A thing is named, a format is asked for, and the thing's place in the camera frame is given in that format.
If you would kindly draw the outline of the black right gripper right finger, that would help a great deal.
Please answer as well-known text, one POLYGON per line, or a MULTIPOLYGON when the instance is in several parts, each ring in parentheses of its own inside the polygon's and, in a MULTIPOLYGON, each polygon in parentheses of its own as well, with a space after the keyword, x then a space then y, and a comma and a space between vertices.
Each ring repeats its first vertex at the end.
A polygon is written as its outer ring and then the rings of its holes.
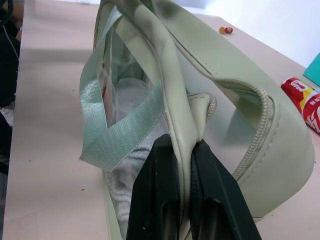
POLYGON ((192 239, 258 239, 258 229, 237 181, 204 140, 195 145, 190 164, 192 239))

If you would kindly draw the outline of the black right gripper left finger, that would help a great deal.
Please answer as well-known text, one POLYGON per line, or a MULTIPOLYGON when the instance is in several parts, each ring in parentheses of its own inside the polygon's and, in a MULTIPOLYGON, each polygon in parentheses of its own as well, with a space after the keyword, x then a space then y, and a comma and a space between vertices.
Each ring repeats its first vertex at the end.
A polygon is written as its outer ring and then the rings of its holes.
POLYGON ((169 134, 157 138, 134 181, 126 239, 180 238, 183 165, 169 134))

